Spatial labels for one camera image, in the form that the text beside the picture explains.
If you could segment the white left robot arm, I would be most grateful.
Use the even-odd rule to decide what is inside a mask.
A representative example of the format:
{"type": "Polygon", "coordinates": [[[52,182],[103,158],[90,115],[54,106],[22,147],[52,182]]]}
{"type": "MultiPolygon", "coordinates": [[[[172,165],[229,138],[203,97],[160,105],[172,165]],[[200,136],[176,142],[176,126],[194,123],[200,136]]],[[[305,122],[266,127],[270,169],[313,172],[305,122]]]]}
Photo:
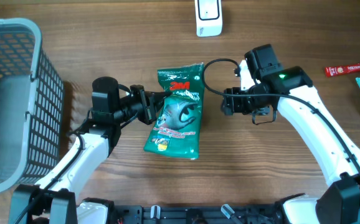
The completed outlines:
{"type": "Polygon", "coordinates": [[[146,91],[141,85],[123,86],[112,77],[92,83],[92,107],[71,133],[72,148],[34,185],[19,185],[11,199],[9,223],[119,223],[111,200],[76,198],[97,167],[118,143],[121,130],[135,119],[156,121],[169,92],[146,91]]]}

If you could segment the red coffee stick sachet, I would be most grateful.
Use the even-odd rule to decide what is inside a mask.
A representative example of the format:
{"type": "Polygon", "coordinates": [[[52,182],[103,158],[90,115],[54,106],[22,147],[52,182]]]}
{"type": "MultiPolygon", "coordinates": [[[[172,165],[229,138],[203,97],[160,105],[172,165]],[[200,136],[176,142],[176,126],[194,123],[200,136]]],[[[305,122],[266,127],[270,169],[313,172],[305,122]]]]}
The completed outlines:
{"type": "Polygon", "coordinates": [[[360,72],[360,63],[353,65],[340,65],[335,67],[325,67],[325,75],[327,77],[337,77],[340,75],[347,75],[350,73],[360,72]]]}

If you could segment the green 3M gloves packet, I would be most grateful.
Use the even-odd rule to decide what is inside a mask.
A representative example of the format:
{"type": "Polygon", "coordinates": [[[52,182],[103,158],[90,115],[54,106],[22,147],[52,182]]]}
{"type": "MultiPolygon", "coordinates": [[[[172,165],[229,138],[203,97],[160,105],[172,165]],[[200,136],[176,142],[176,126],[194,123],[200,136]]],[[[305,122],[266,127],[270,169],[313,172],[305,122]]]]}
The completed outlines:
{"type": "Polygon", "coordinates": [[[164,100],[144,151],[182,159],[199,158],[204,85],[203,63],[158,70],[158,82],[171,95],[164,100]]]}

